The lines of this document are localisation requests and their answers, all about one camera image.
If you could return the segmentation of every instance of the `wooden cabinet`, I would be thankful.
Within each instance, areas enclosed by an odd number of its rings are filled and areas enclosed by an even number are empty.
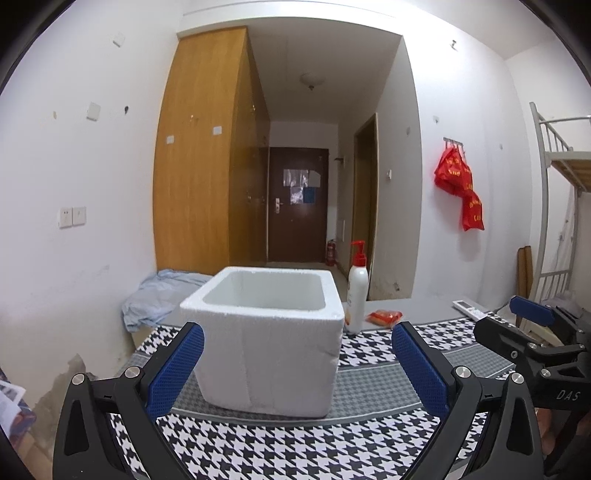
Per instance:
[[[154,159],[158,269],[265,262],[269,127],[246,27],[180,40]]]

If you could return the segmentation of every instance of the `ceiling light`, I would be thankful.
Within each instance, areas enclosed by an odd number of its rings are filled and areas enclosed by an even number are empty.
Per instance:
[[[300,82],[306,85],[310,91],[314,90],[318,85],[322,85],[326,79],[322,75],[315,73],[304,73],[300,76]]]

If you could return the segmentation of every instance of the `blue textured pad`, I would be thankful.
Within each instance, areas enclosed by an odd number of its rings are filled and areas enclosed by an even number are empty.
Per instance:
[[[509,302],[509,308],[518,317],[531,320],[538,325],[547,327],[554,323],[554,314],[551,308],[523,297],[513,297]]]
[[[203,353],[205,336],[200,325],[195,325],[164,364],[148,389],[146,411],[152,421],[173,408],[189,375]]]
[[[392,350],[425,410],[434,417],[446,418],[449,414],[447,386],[402,324],[392,331]]]

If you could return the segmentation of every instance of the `red fire extinguisher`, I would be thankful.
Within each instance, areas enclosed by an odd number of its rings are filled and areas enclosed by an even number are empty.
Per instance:
[[[336,263],[336,242],[329,240],[326,244],[326,264],[332,267]]]

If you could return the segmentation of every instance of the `silver bolt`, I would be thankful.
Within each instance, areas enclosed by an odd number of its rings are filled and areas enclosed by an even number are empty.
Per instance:
[[[74,385],[80,385],[84,381],[84,374],[76,374],[72,378],[72,383]]]
[[[515,372],[514,374],[511,374],[511,379],[513,380],[513,382],[521,385],[524,382],[524,378],[523,375]]]
[[[458,377],[468,378],[472,374],[472,372],[470,372],[470,369],[468,367],[457,367],[456,374]]]
[[[139,375],[139,367],[129,367],[125,371],[125,376],[127,378],[135,378]]]

